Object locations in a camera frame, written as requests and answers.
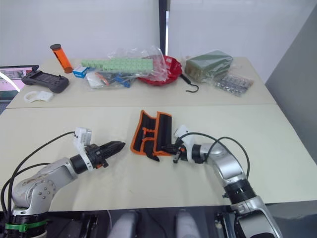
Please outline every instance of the red basket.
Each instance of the red basket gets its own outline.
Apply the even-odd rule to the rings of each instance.
[[[183,73],[182,65],[173,57],[164,56],[164,59],[165,59],[166,69],[167,69],[167,80],[165,82],[151,81],[146,78],[138,78],[138,79],[141,80],[142,82],[145,82],[153,86],[163,86],[163,85],[174,82]]]

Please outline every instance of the white wall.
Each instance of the white wall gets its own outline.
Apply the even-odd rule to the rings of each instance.
[[[172,0],[168,54],[220,49],[249,58],[264,82],[317,0]]]
[[[59,43],[69,58],[159,46],[157,0],[0,0],[0,65],[40,64]]]

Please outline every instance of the orange cylinder container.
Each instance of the orange cylinder container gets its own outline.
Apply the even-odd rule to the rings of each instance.
[[[58,59],[60,65],[63,67],[65,73],[71,73],[73,71],[73,67],[71,66],[68,58],[65,55],[60,44],[51,45],[50,48],[52,49],[53,53],[55,54],[56,58]]]

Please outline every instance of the gray wall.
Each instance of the gray wall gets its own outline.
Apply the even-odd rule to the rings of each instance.
[[[266,86],[317,163],[317,6]]]

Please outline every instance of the orange tool pouch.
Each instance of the orange tool pouch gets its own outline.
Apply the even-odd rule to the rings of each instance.
[[[158,155],[170,155],[162,151],[162,146],[171,144],[171,137],[171,115],[157,112],[157,117],[153,118],[142,110],[130,149],[136,154],[159,161]]]

